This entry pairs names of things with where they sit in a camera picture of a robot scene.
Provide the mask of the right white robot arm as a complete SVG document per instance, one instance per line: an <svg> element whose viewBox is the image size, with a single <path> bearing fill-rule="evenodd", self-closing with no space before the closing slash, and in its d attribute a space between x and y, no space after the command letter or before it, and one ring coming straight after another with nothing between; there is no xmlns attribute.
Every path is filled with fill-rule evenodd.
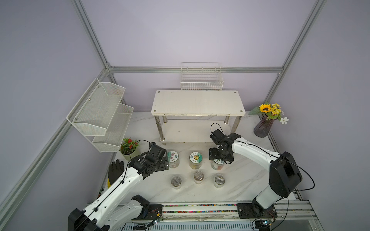
<svg viewBox="0 0 370 231"><path fill-rule="evenodd" d="M281 198L287 198L302 181L303 177L292 154L277 153L249 142L242 136L223 134L220 130L211 133L210 139L216 145L209 151L209 159L219 159L226 164L235 161L234 154L246 157L259 164L269 173L268 186L252 201L260 212L269 209Z"/></svg>

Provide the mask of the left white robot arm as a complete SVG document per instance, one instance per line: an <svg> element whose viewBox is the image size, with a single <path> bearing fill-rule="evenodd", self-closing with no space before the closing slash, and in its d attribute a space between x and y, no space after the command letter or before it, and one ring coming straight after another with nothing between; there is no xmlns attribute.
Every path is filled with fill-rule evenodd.
<svg viewBox="0 0 370 231"><path fill-rule="evenodd" d="M157 171L168 170L167 151L146 152L129 161L124 173L96 201L85 209L73 210L68 217L68 231L109 231L136 218L147 218L150 202L140 195L115 211L128 193L145 178Z"/></svg>

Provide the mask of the seed jar green plant lid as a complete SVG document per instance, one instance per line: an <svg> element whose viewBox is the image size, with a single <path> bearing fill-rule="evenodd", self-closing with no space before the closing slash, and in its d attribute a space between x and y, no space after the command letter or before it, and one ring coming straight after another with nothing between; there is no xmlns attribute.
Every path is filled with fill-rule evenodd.
<svg viewBox="0 0 370 231"><path fill-rule="evenodd" d="M211 161L211 167L214 169L214 170L221 170L225 165L225 162L221 159L214 159Z"/></svg>

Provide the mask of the seed jar purple flower lid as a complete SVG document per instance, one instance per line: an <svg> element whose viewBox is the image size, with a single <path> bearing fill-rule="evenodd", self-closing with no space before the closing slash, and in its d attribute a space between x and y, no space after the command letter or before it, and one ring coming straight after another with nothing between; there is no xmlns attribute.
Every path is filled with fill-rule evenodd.
<svg viewBox="0 0 370 231"><path fill-rule="evenodd" d="M169 151L167 154L169 168L177 168L180 164L179 154L176 151Z"/></svg>

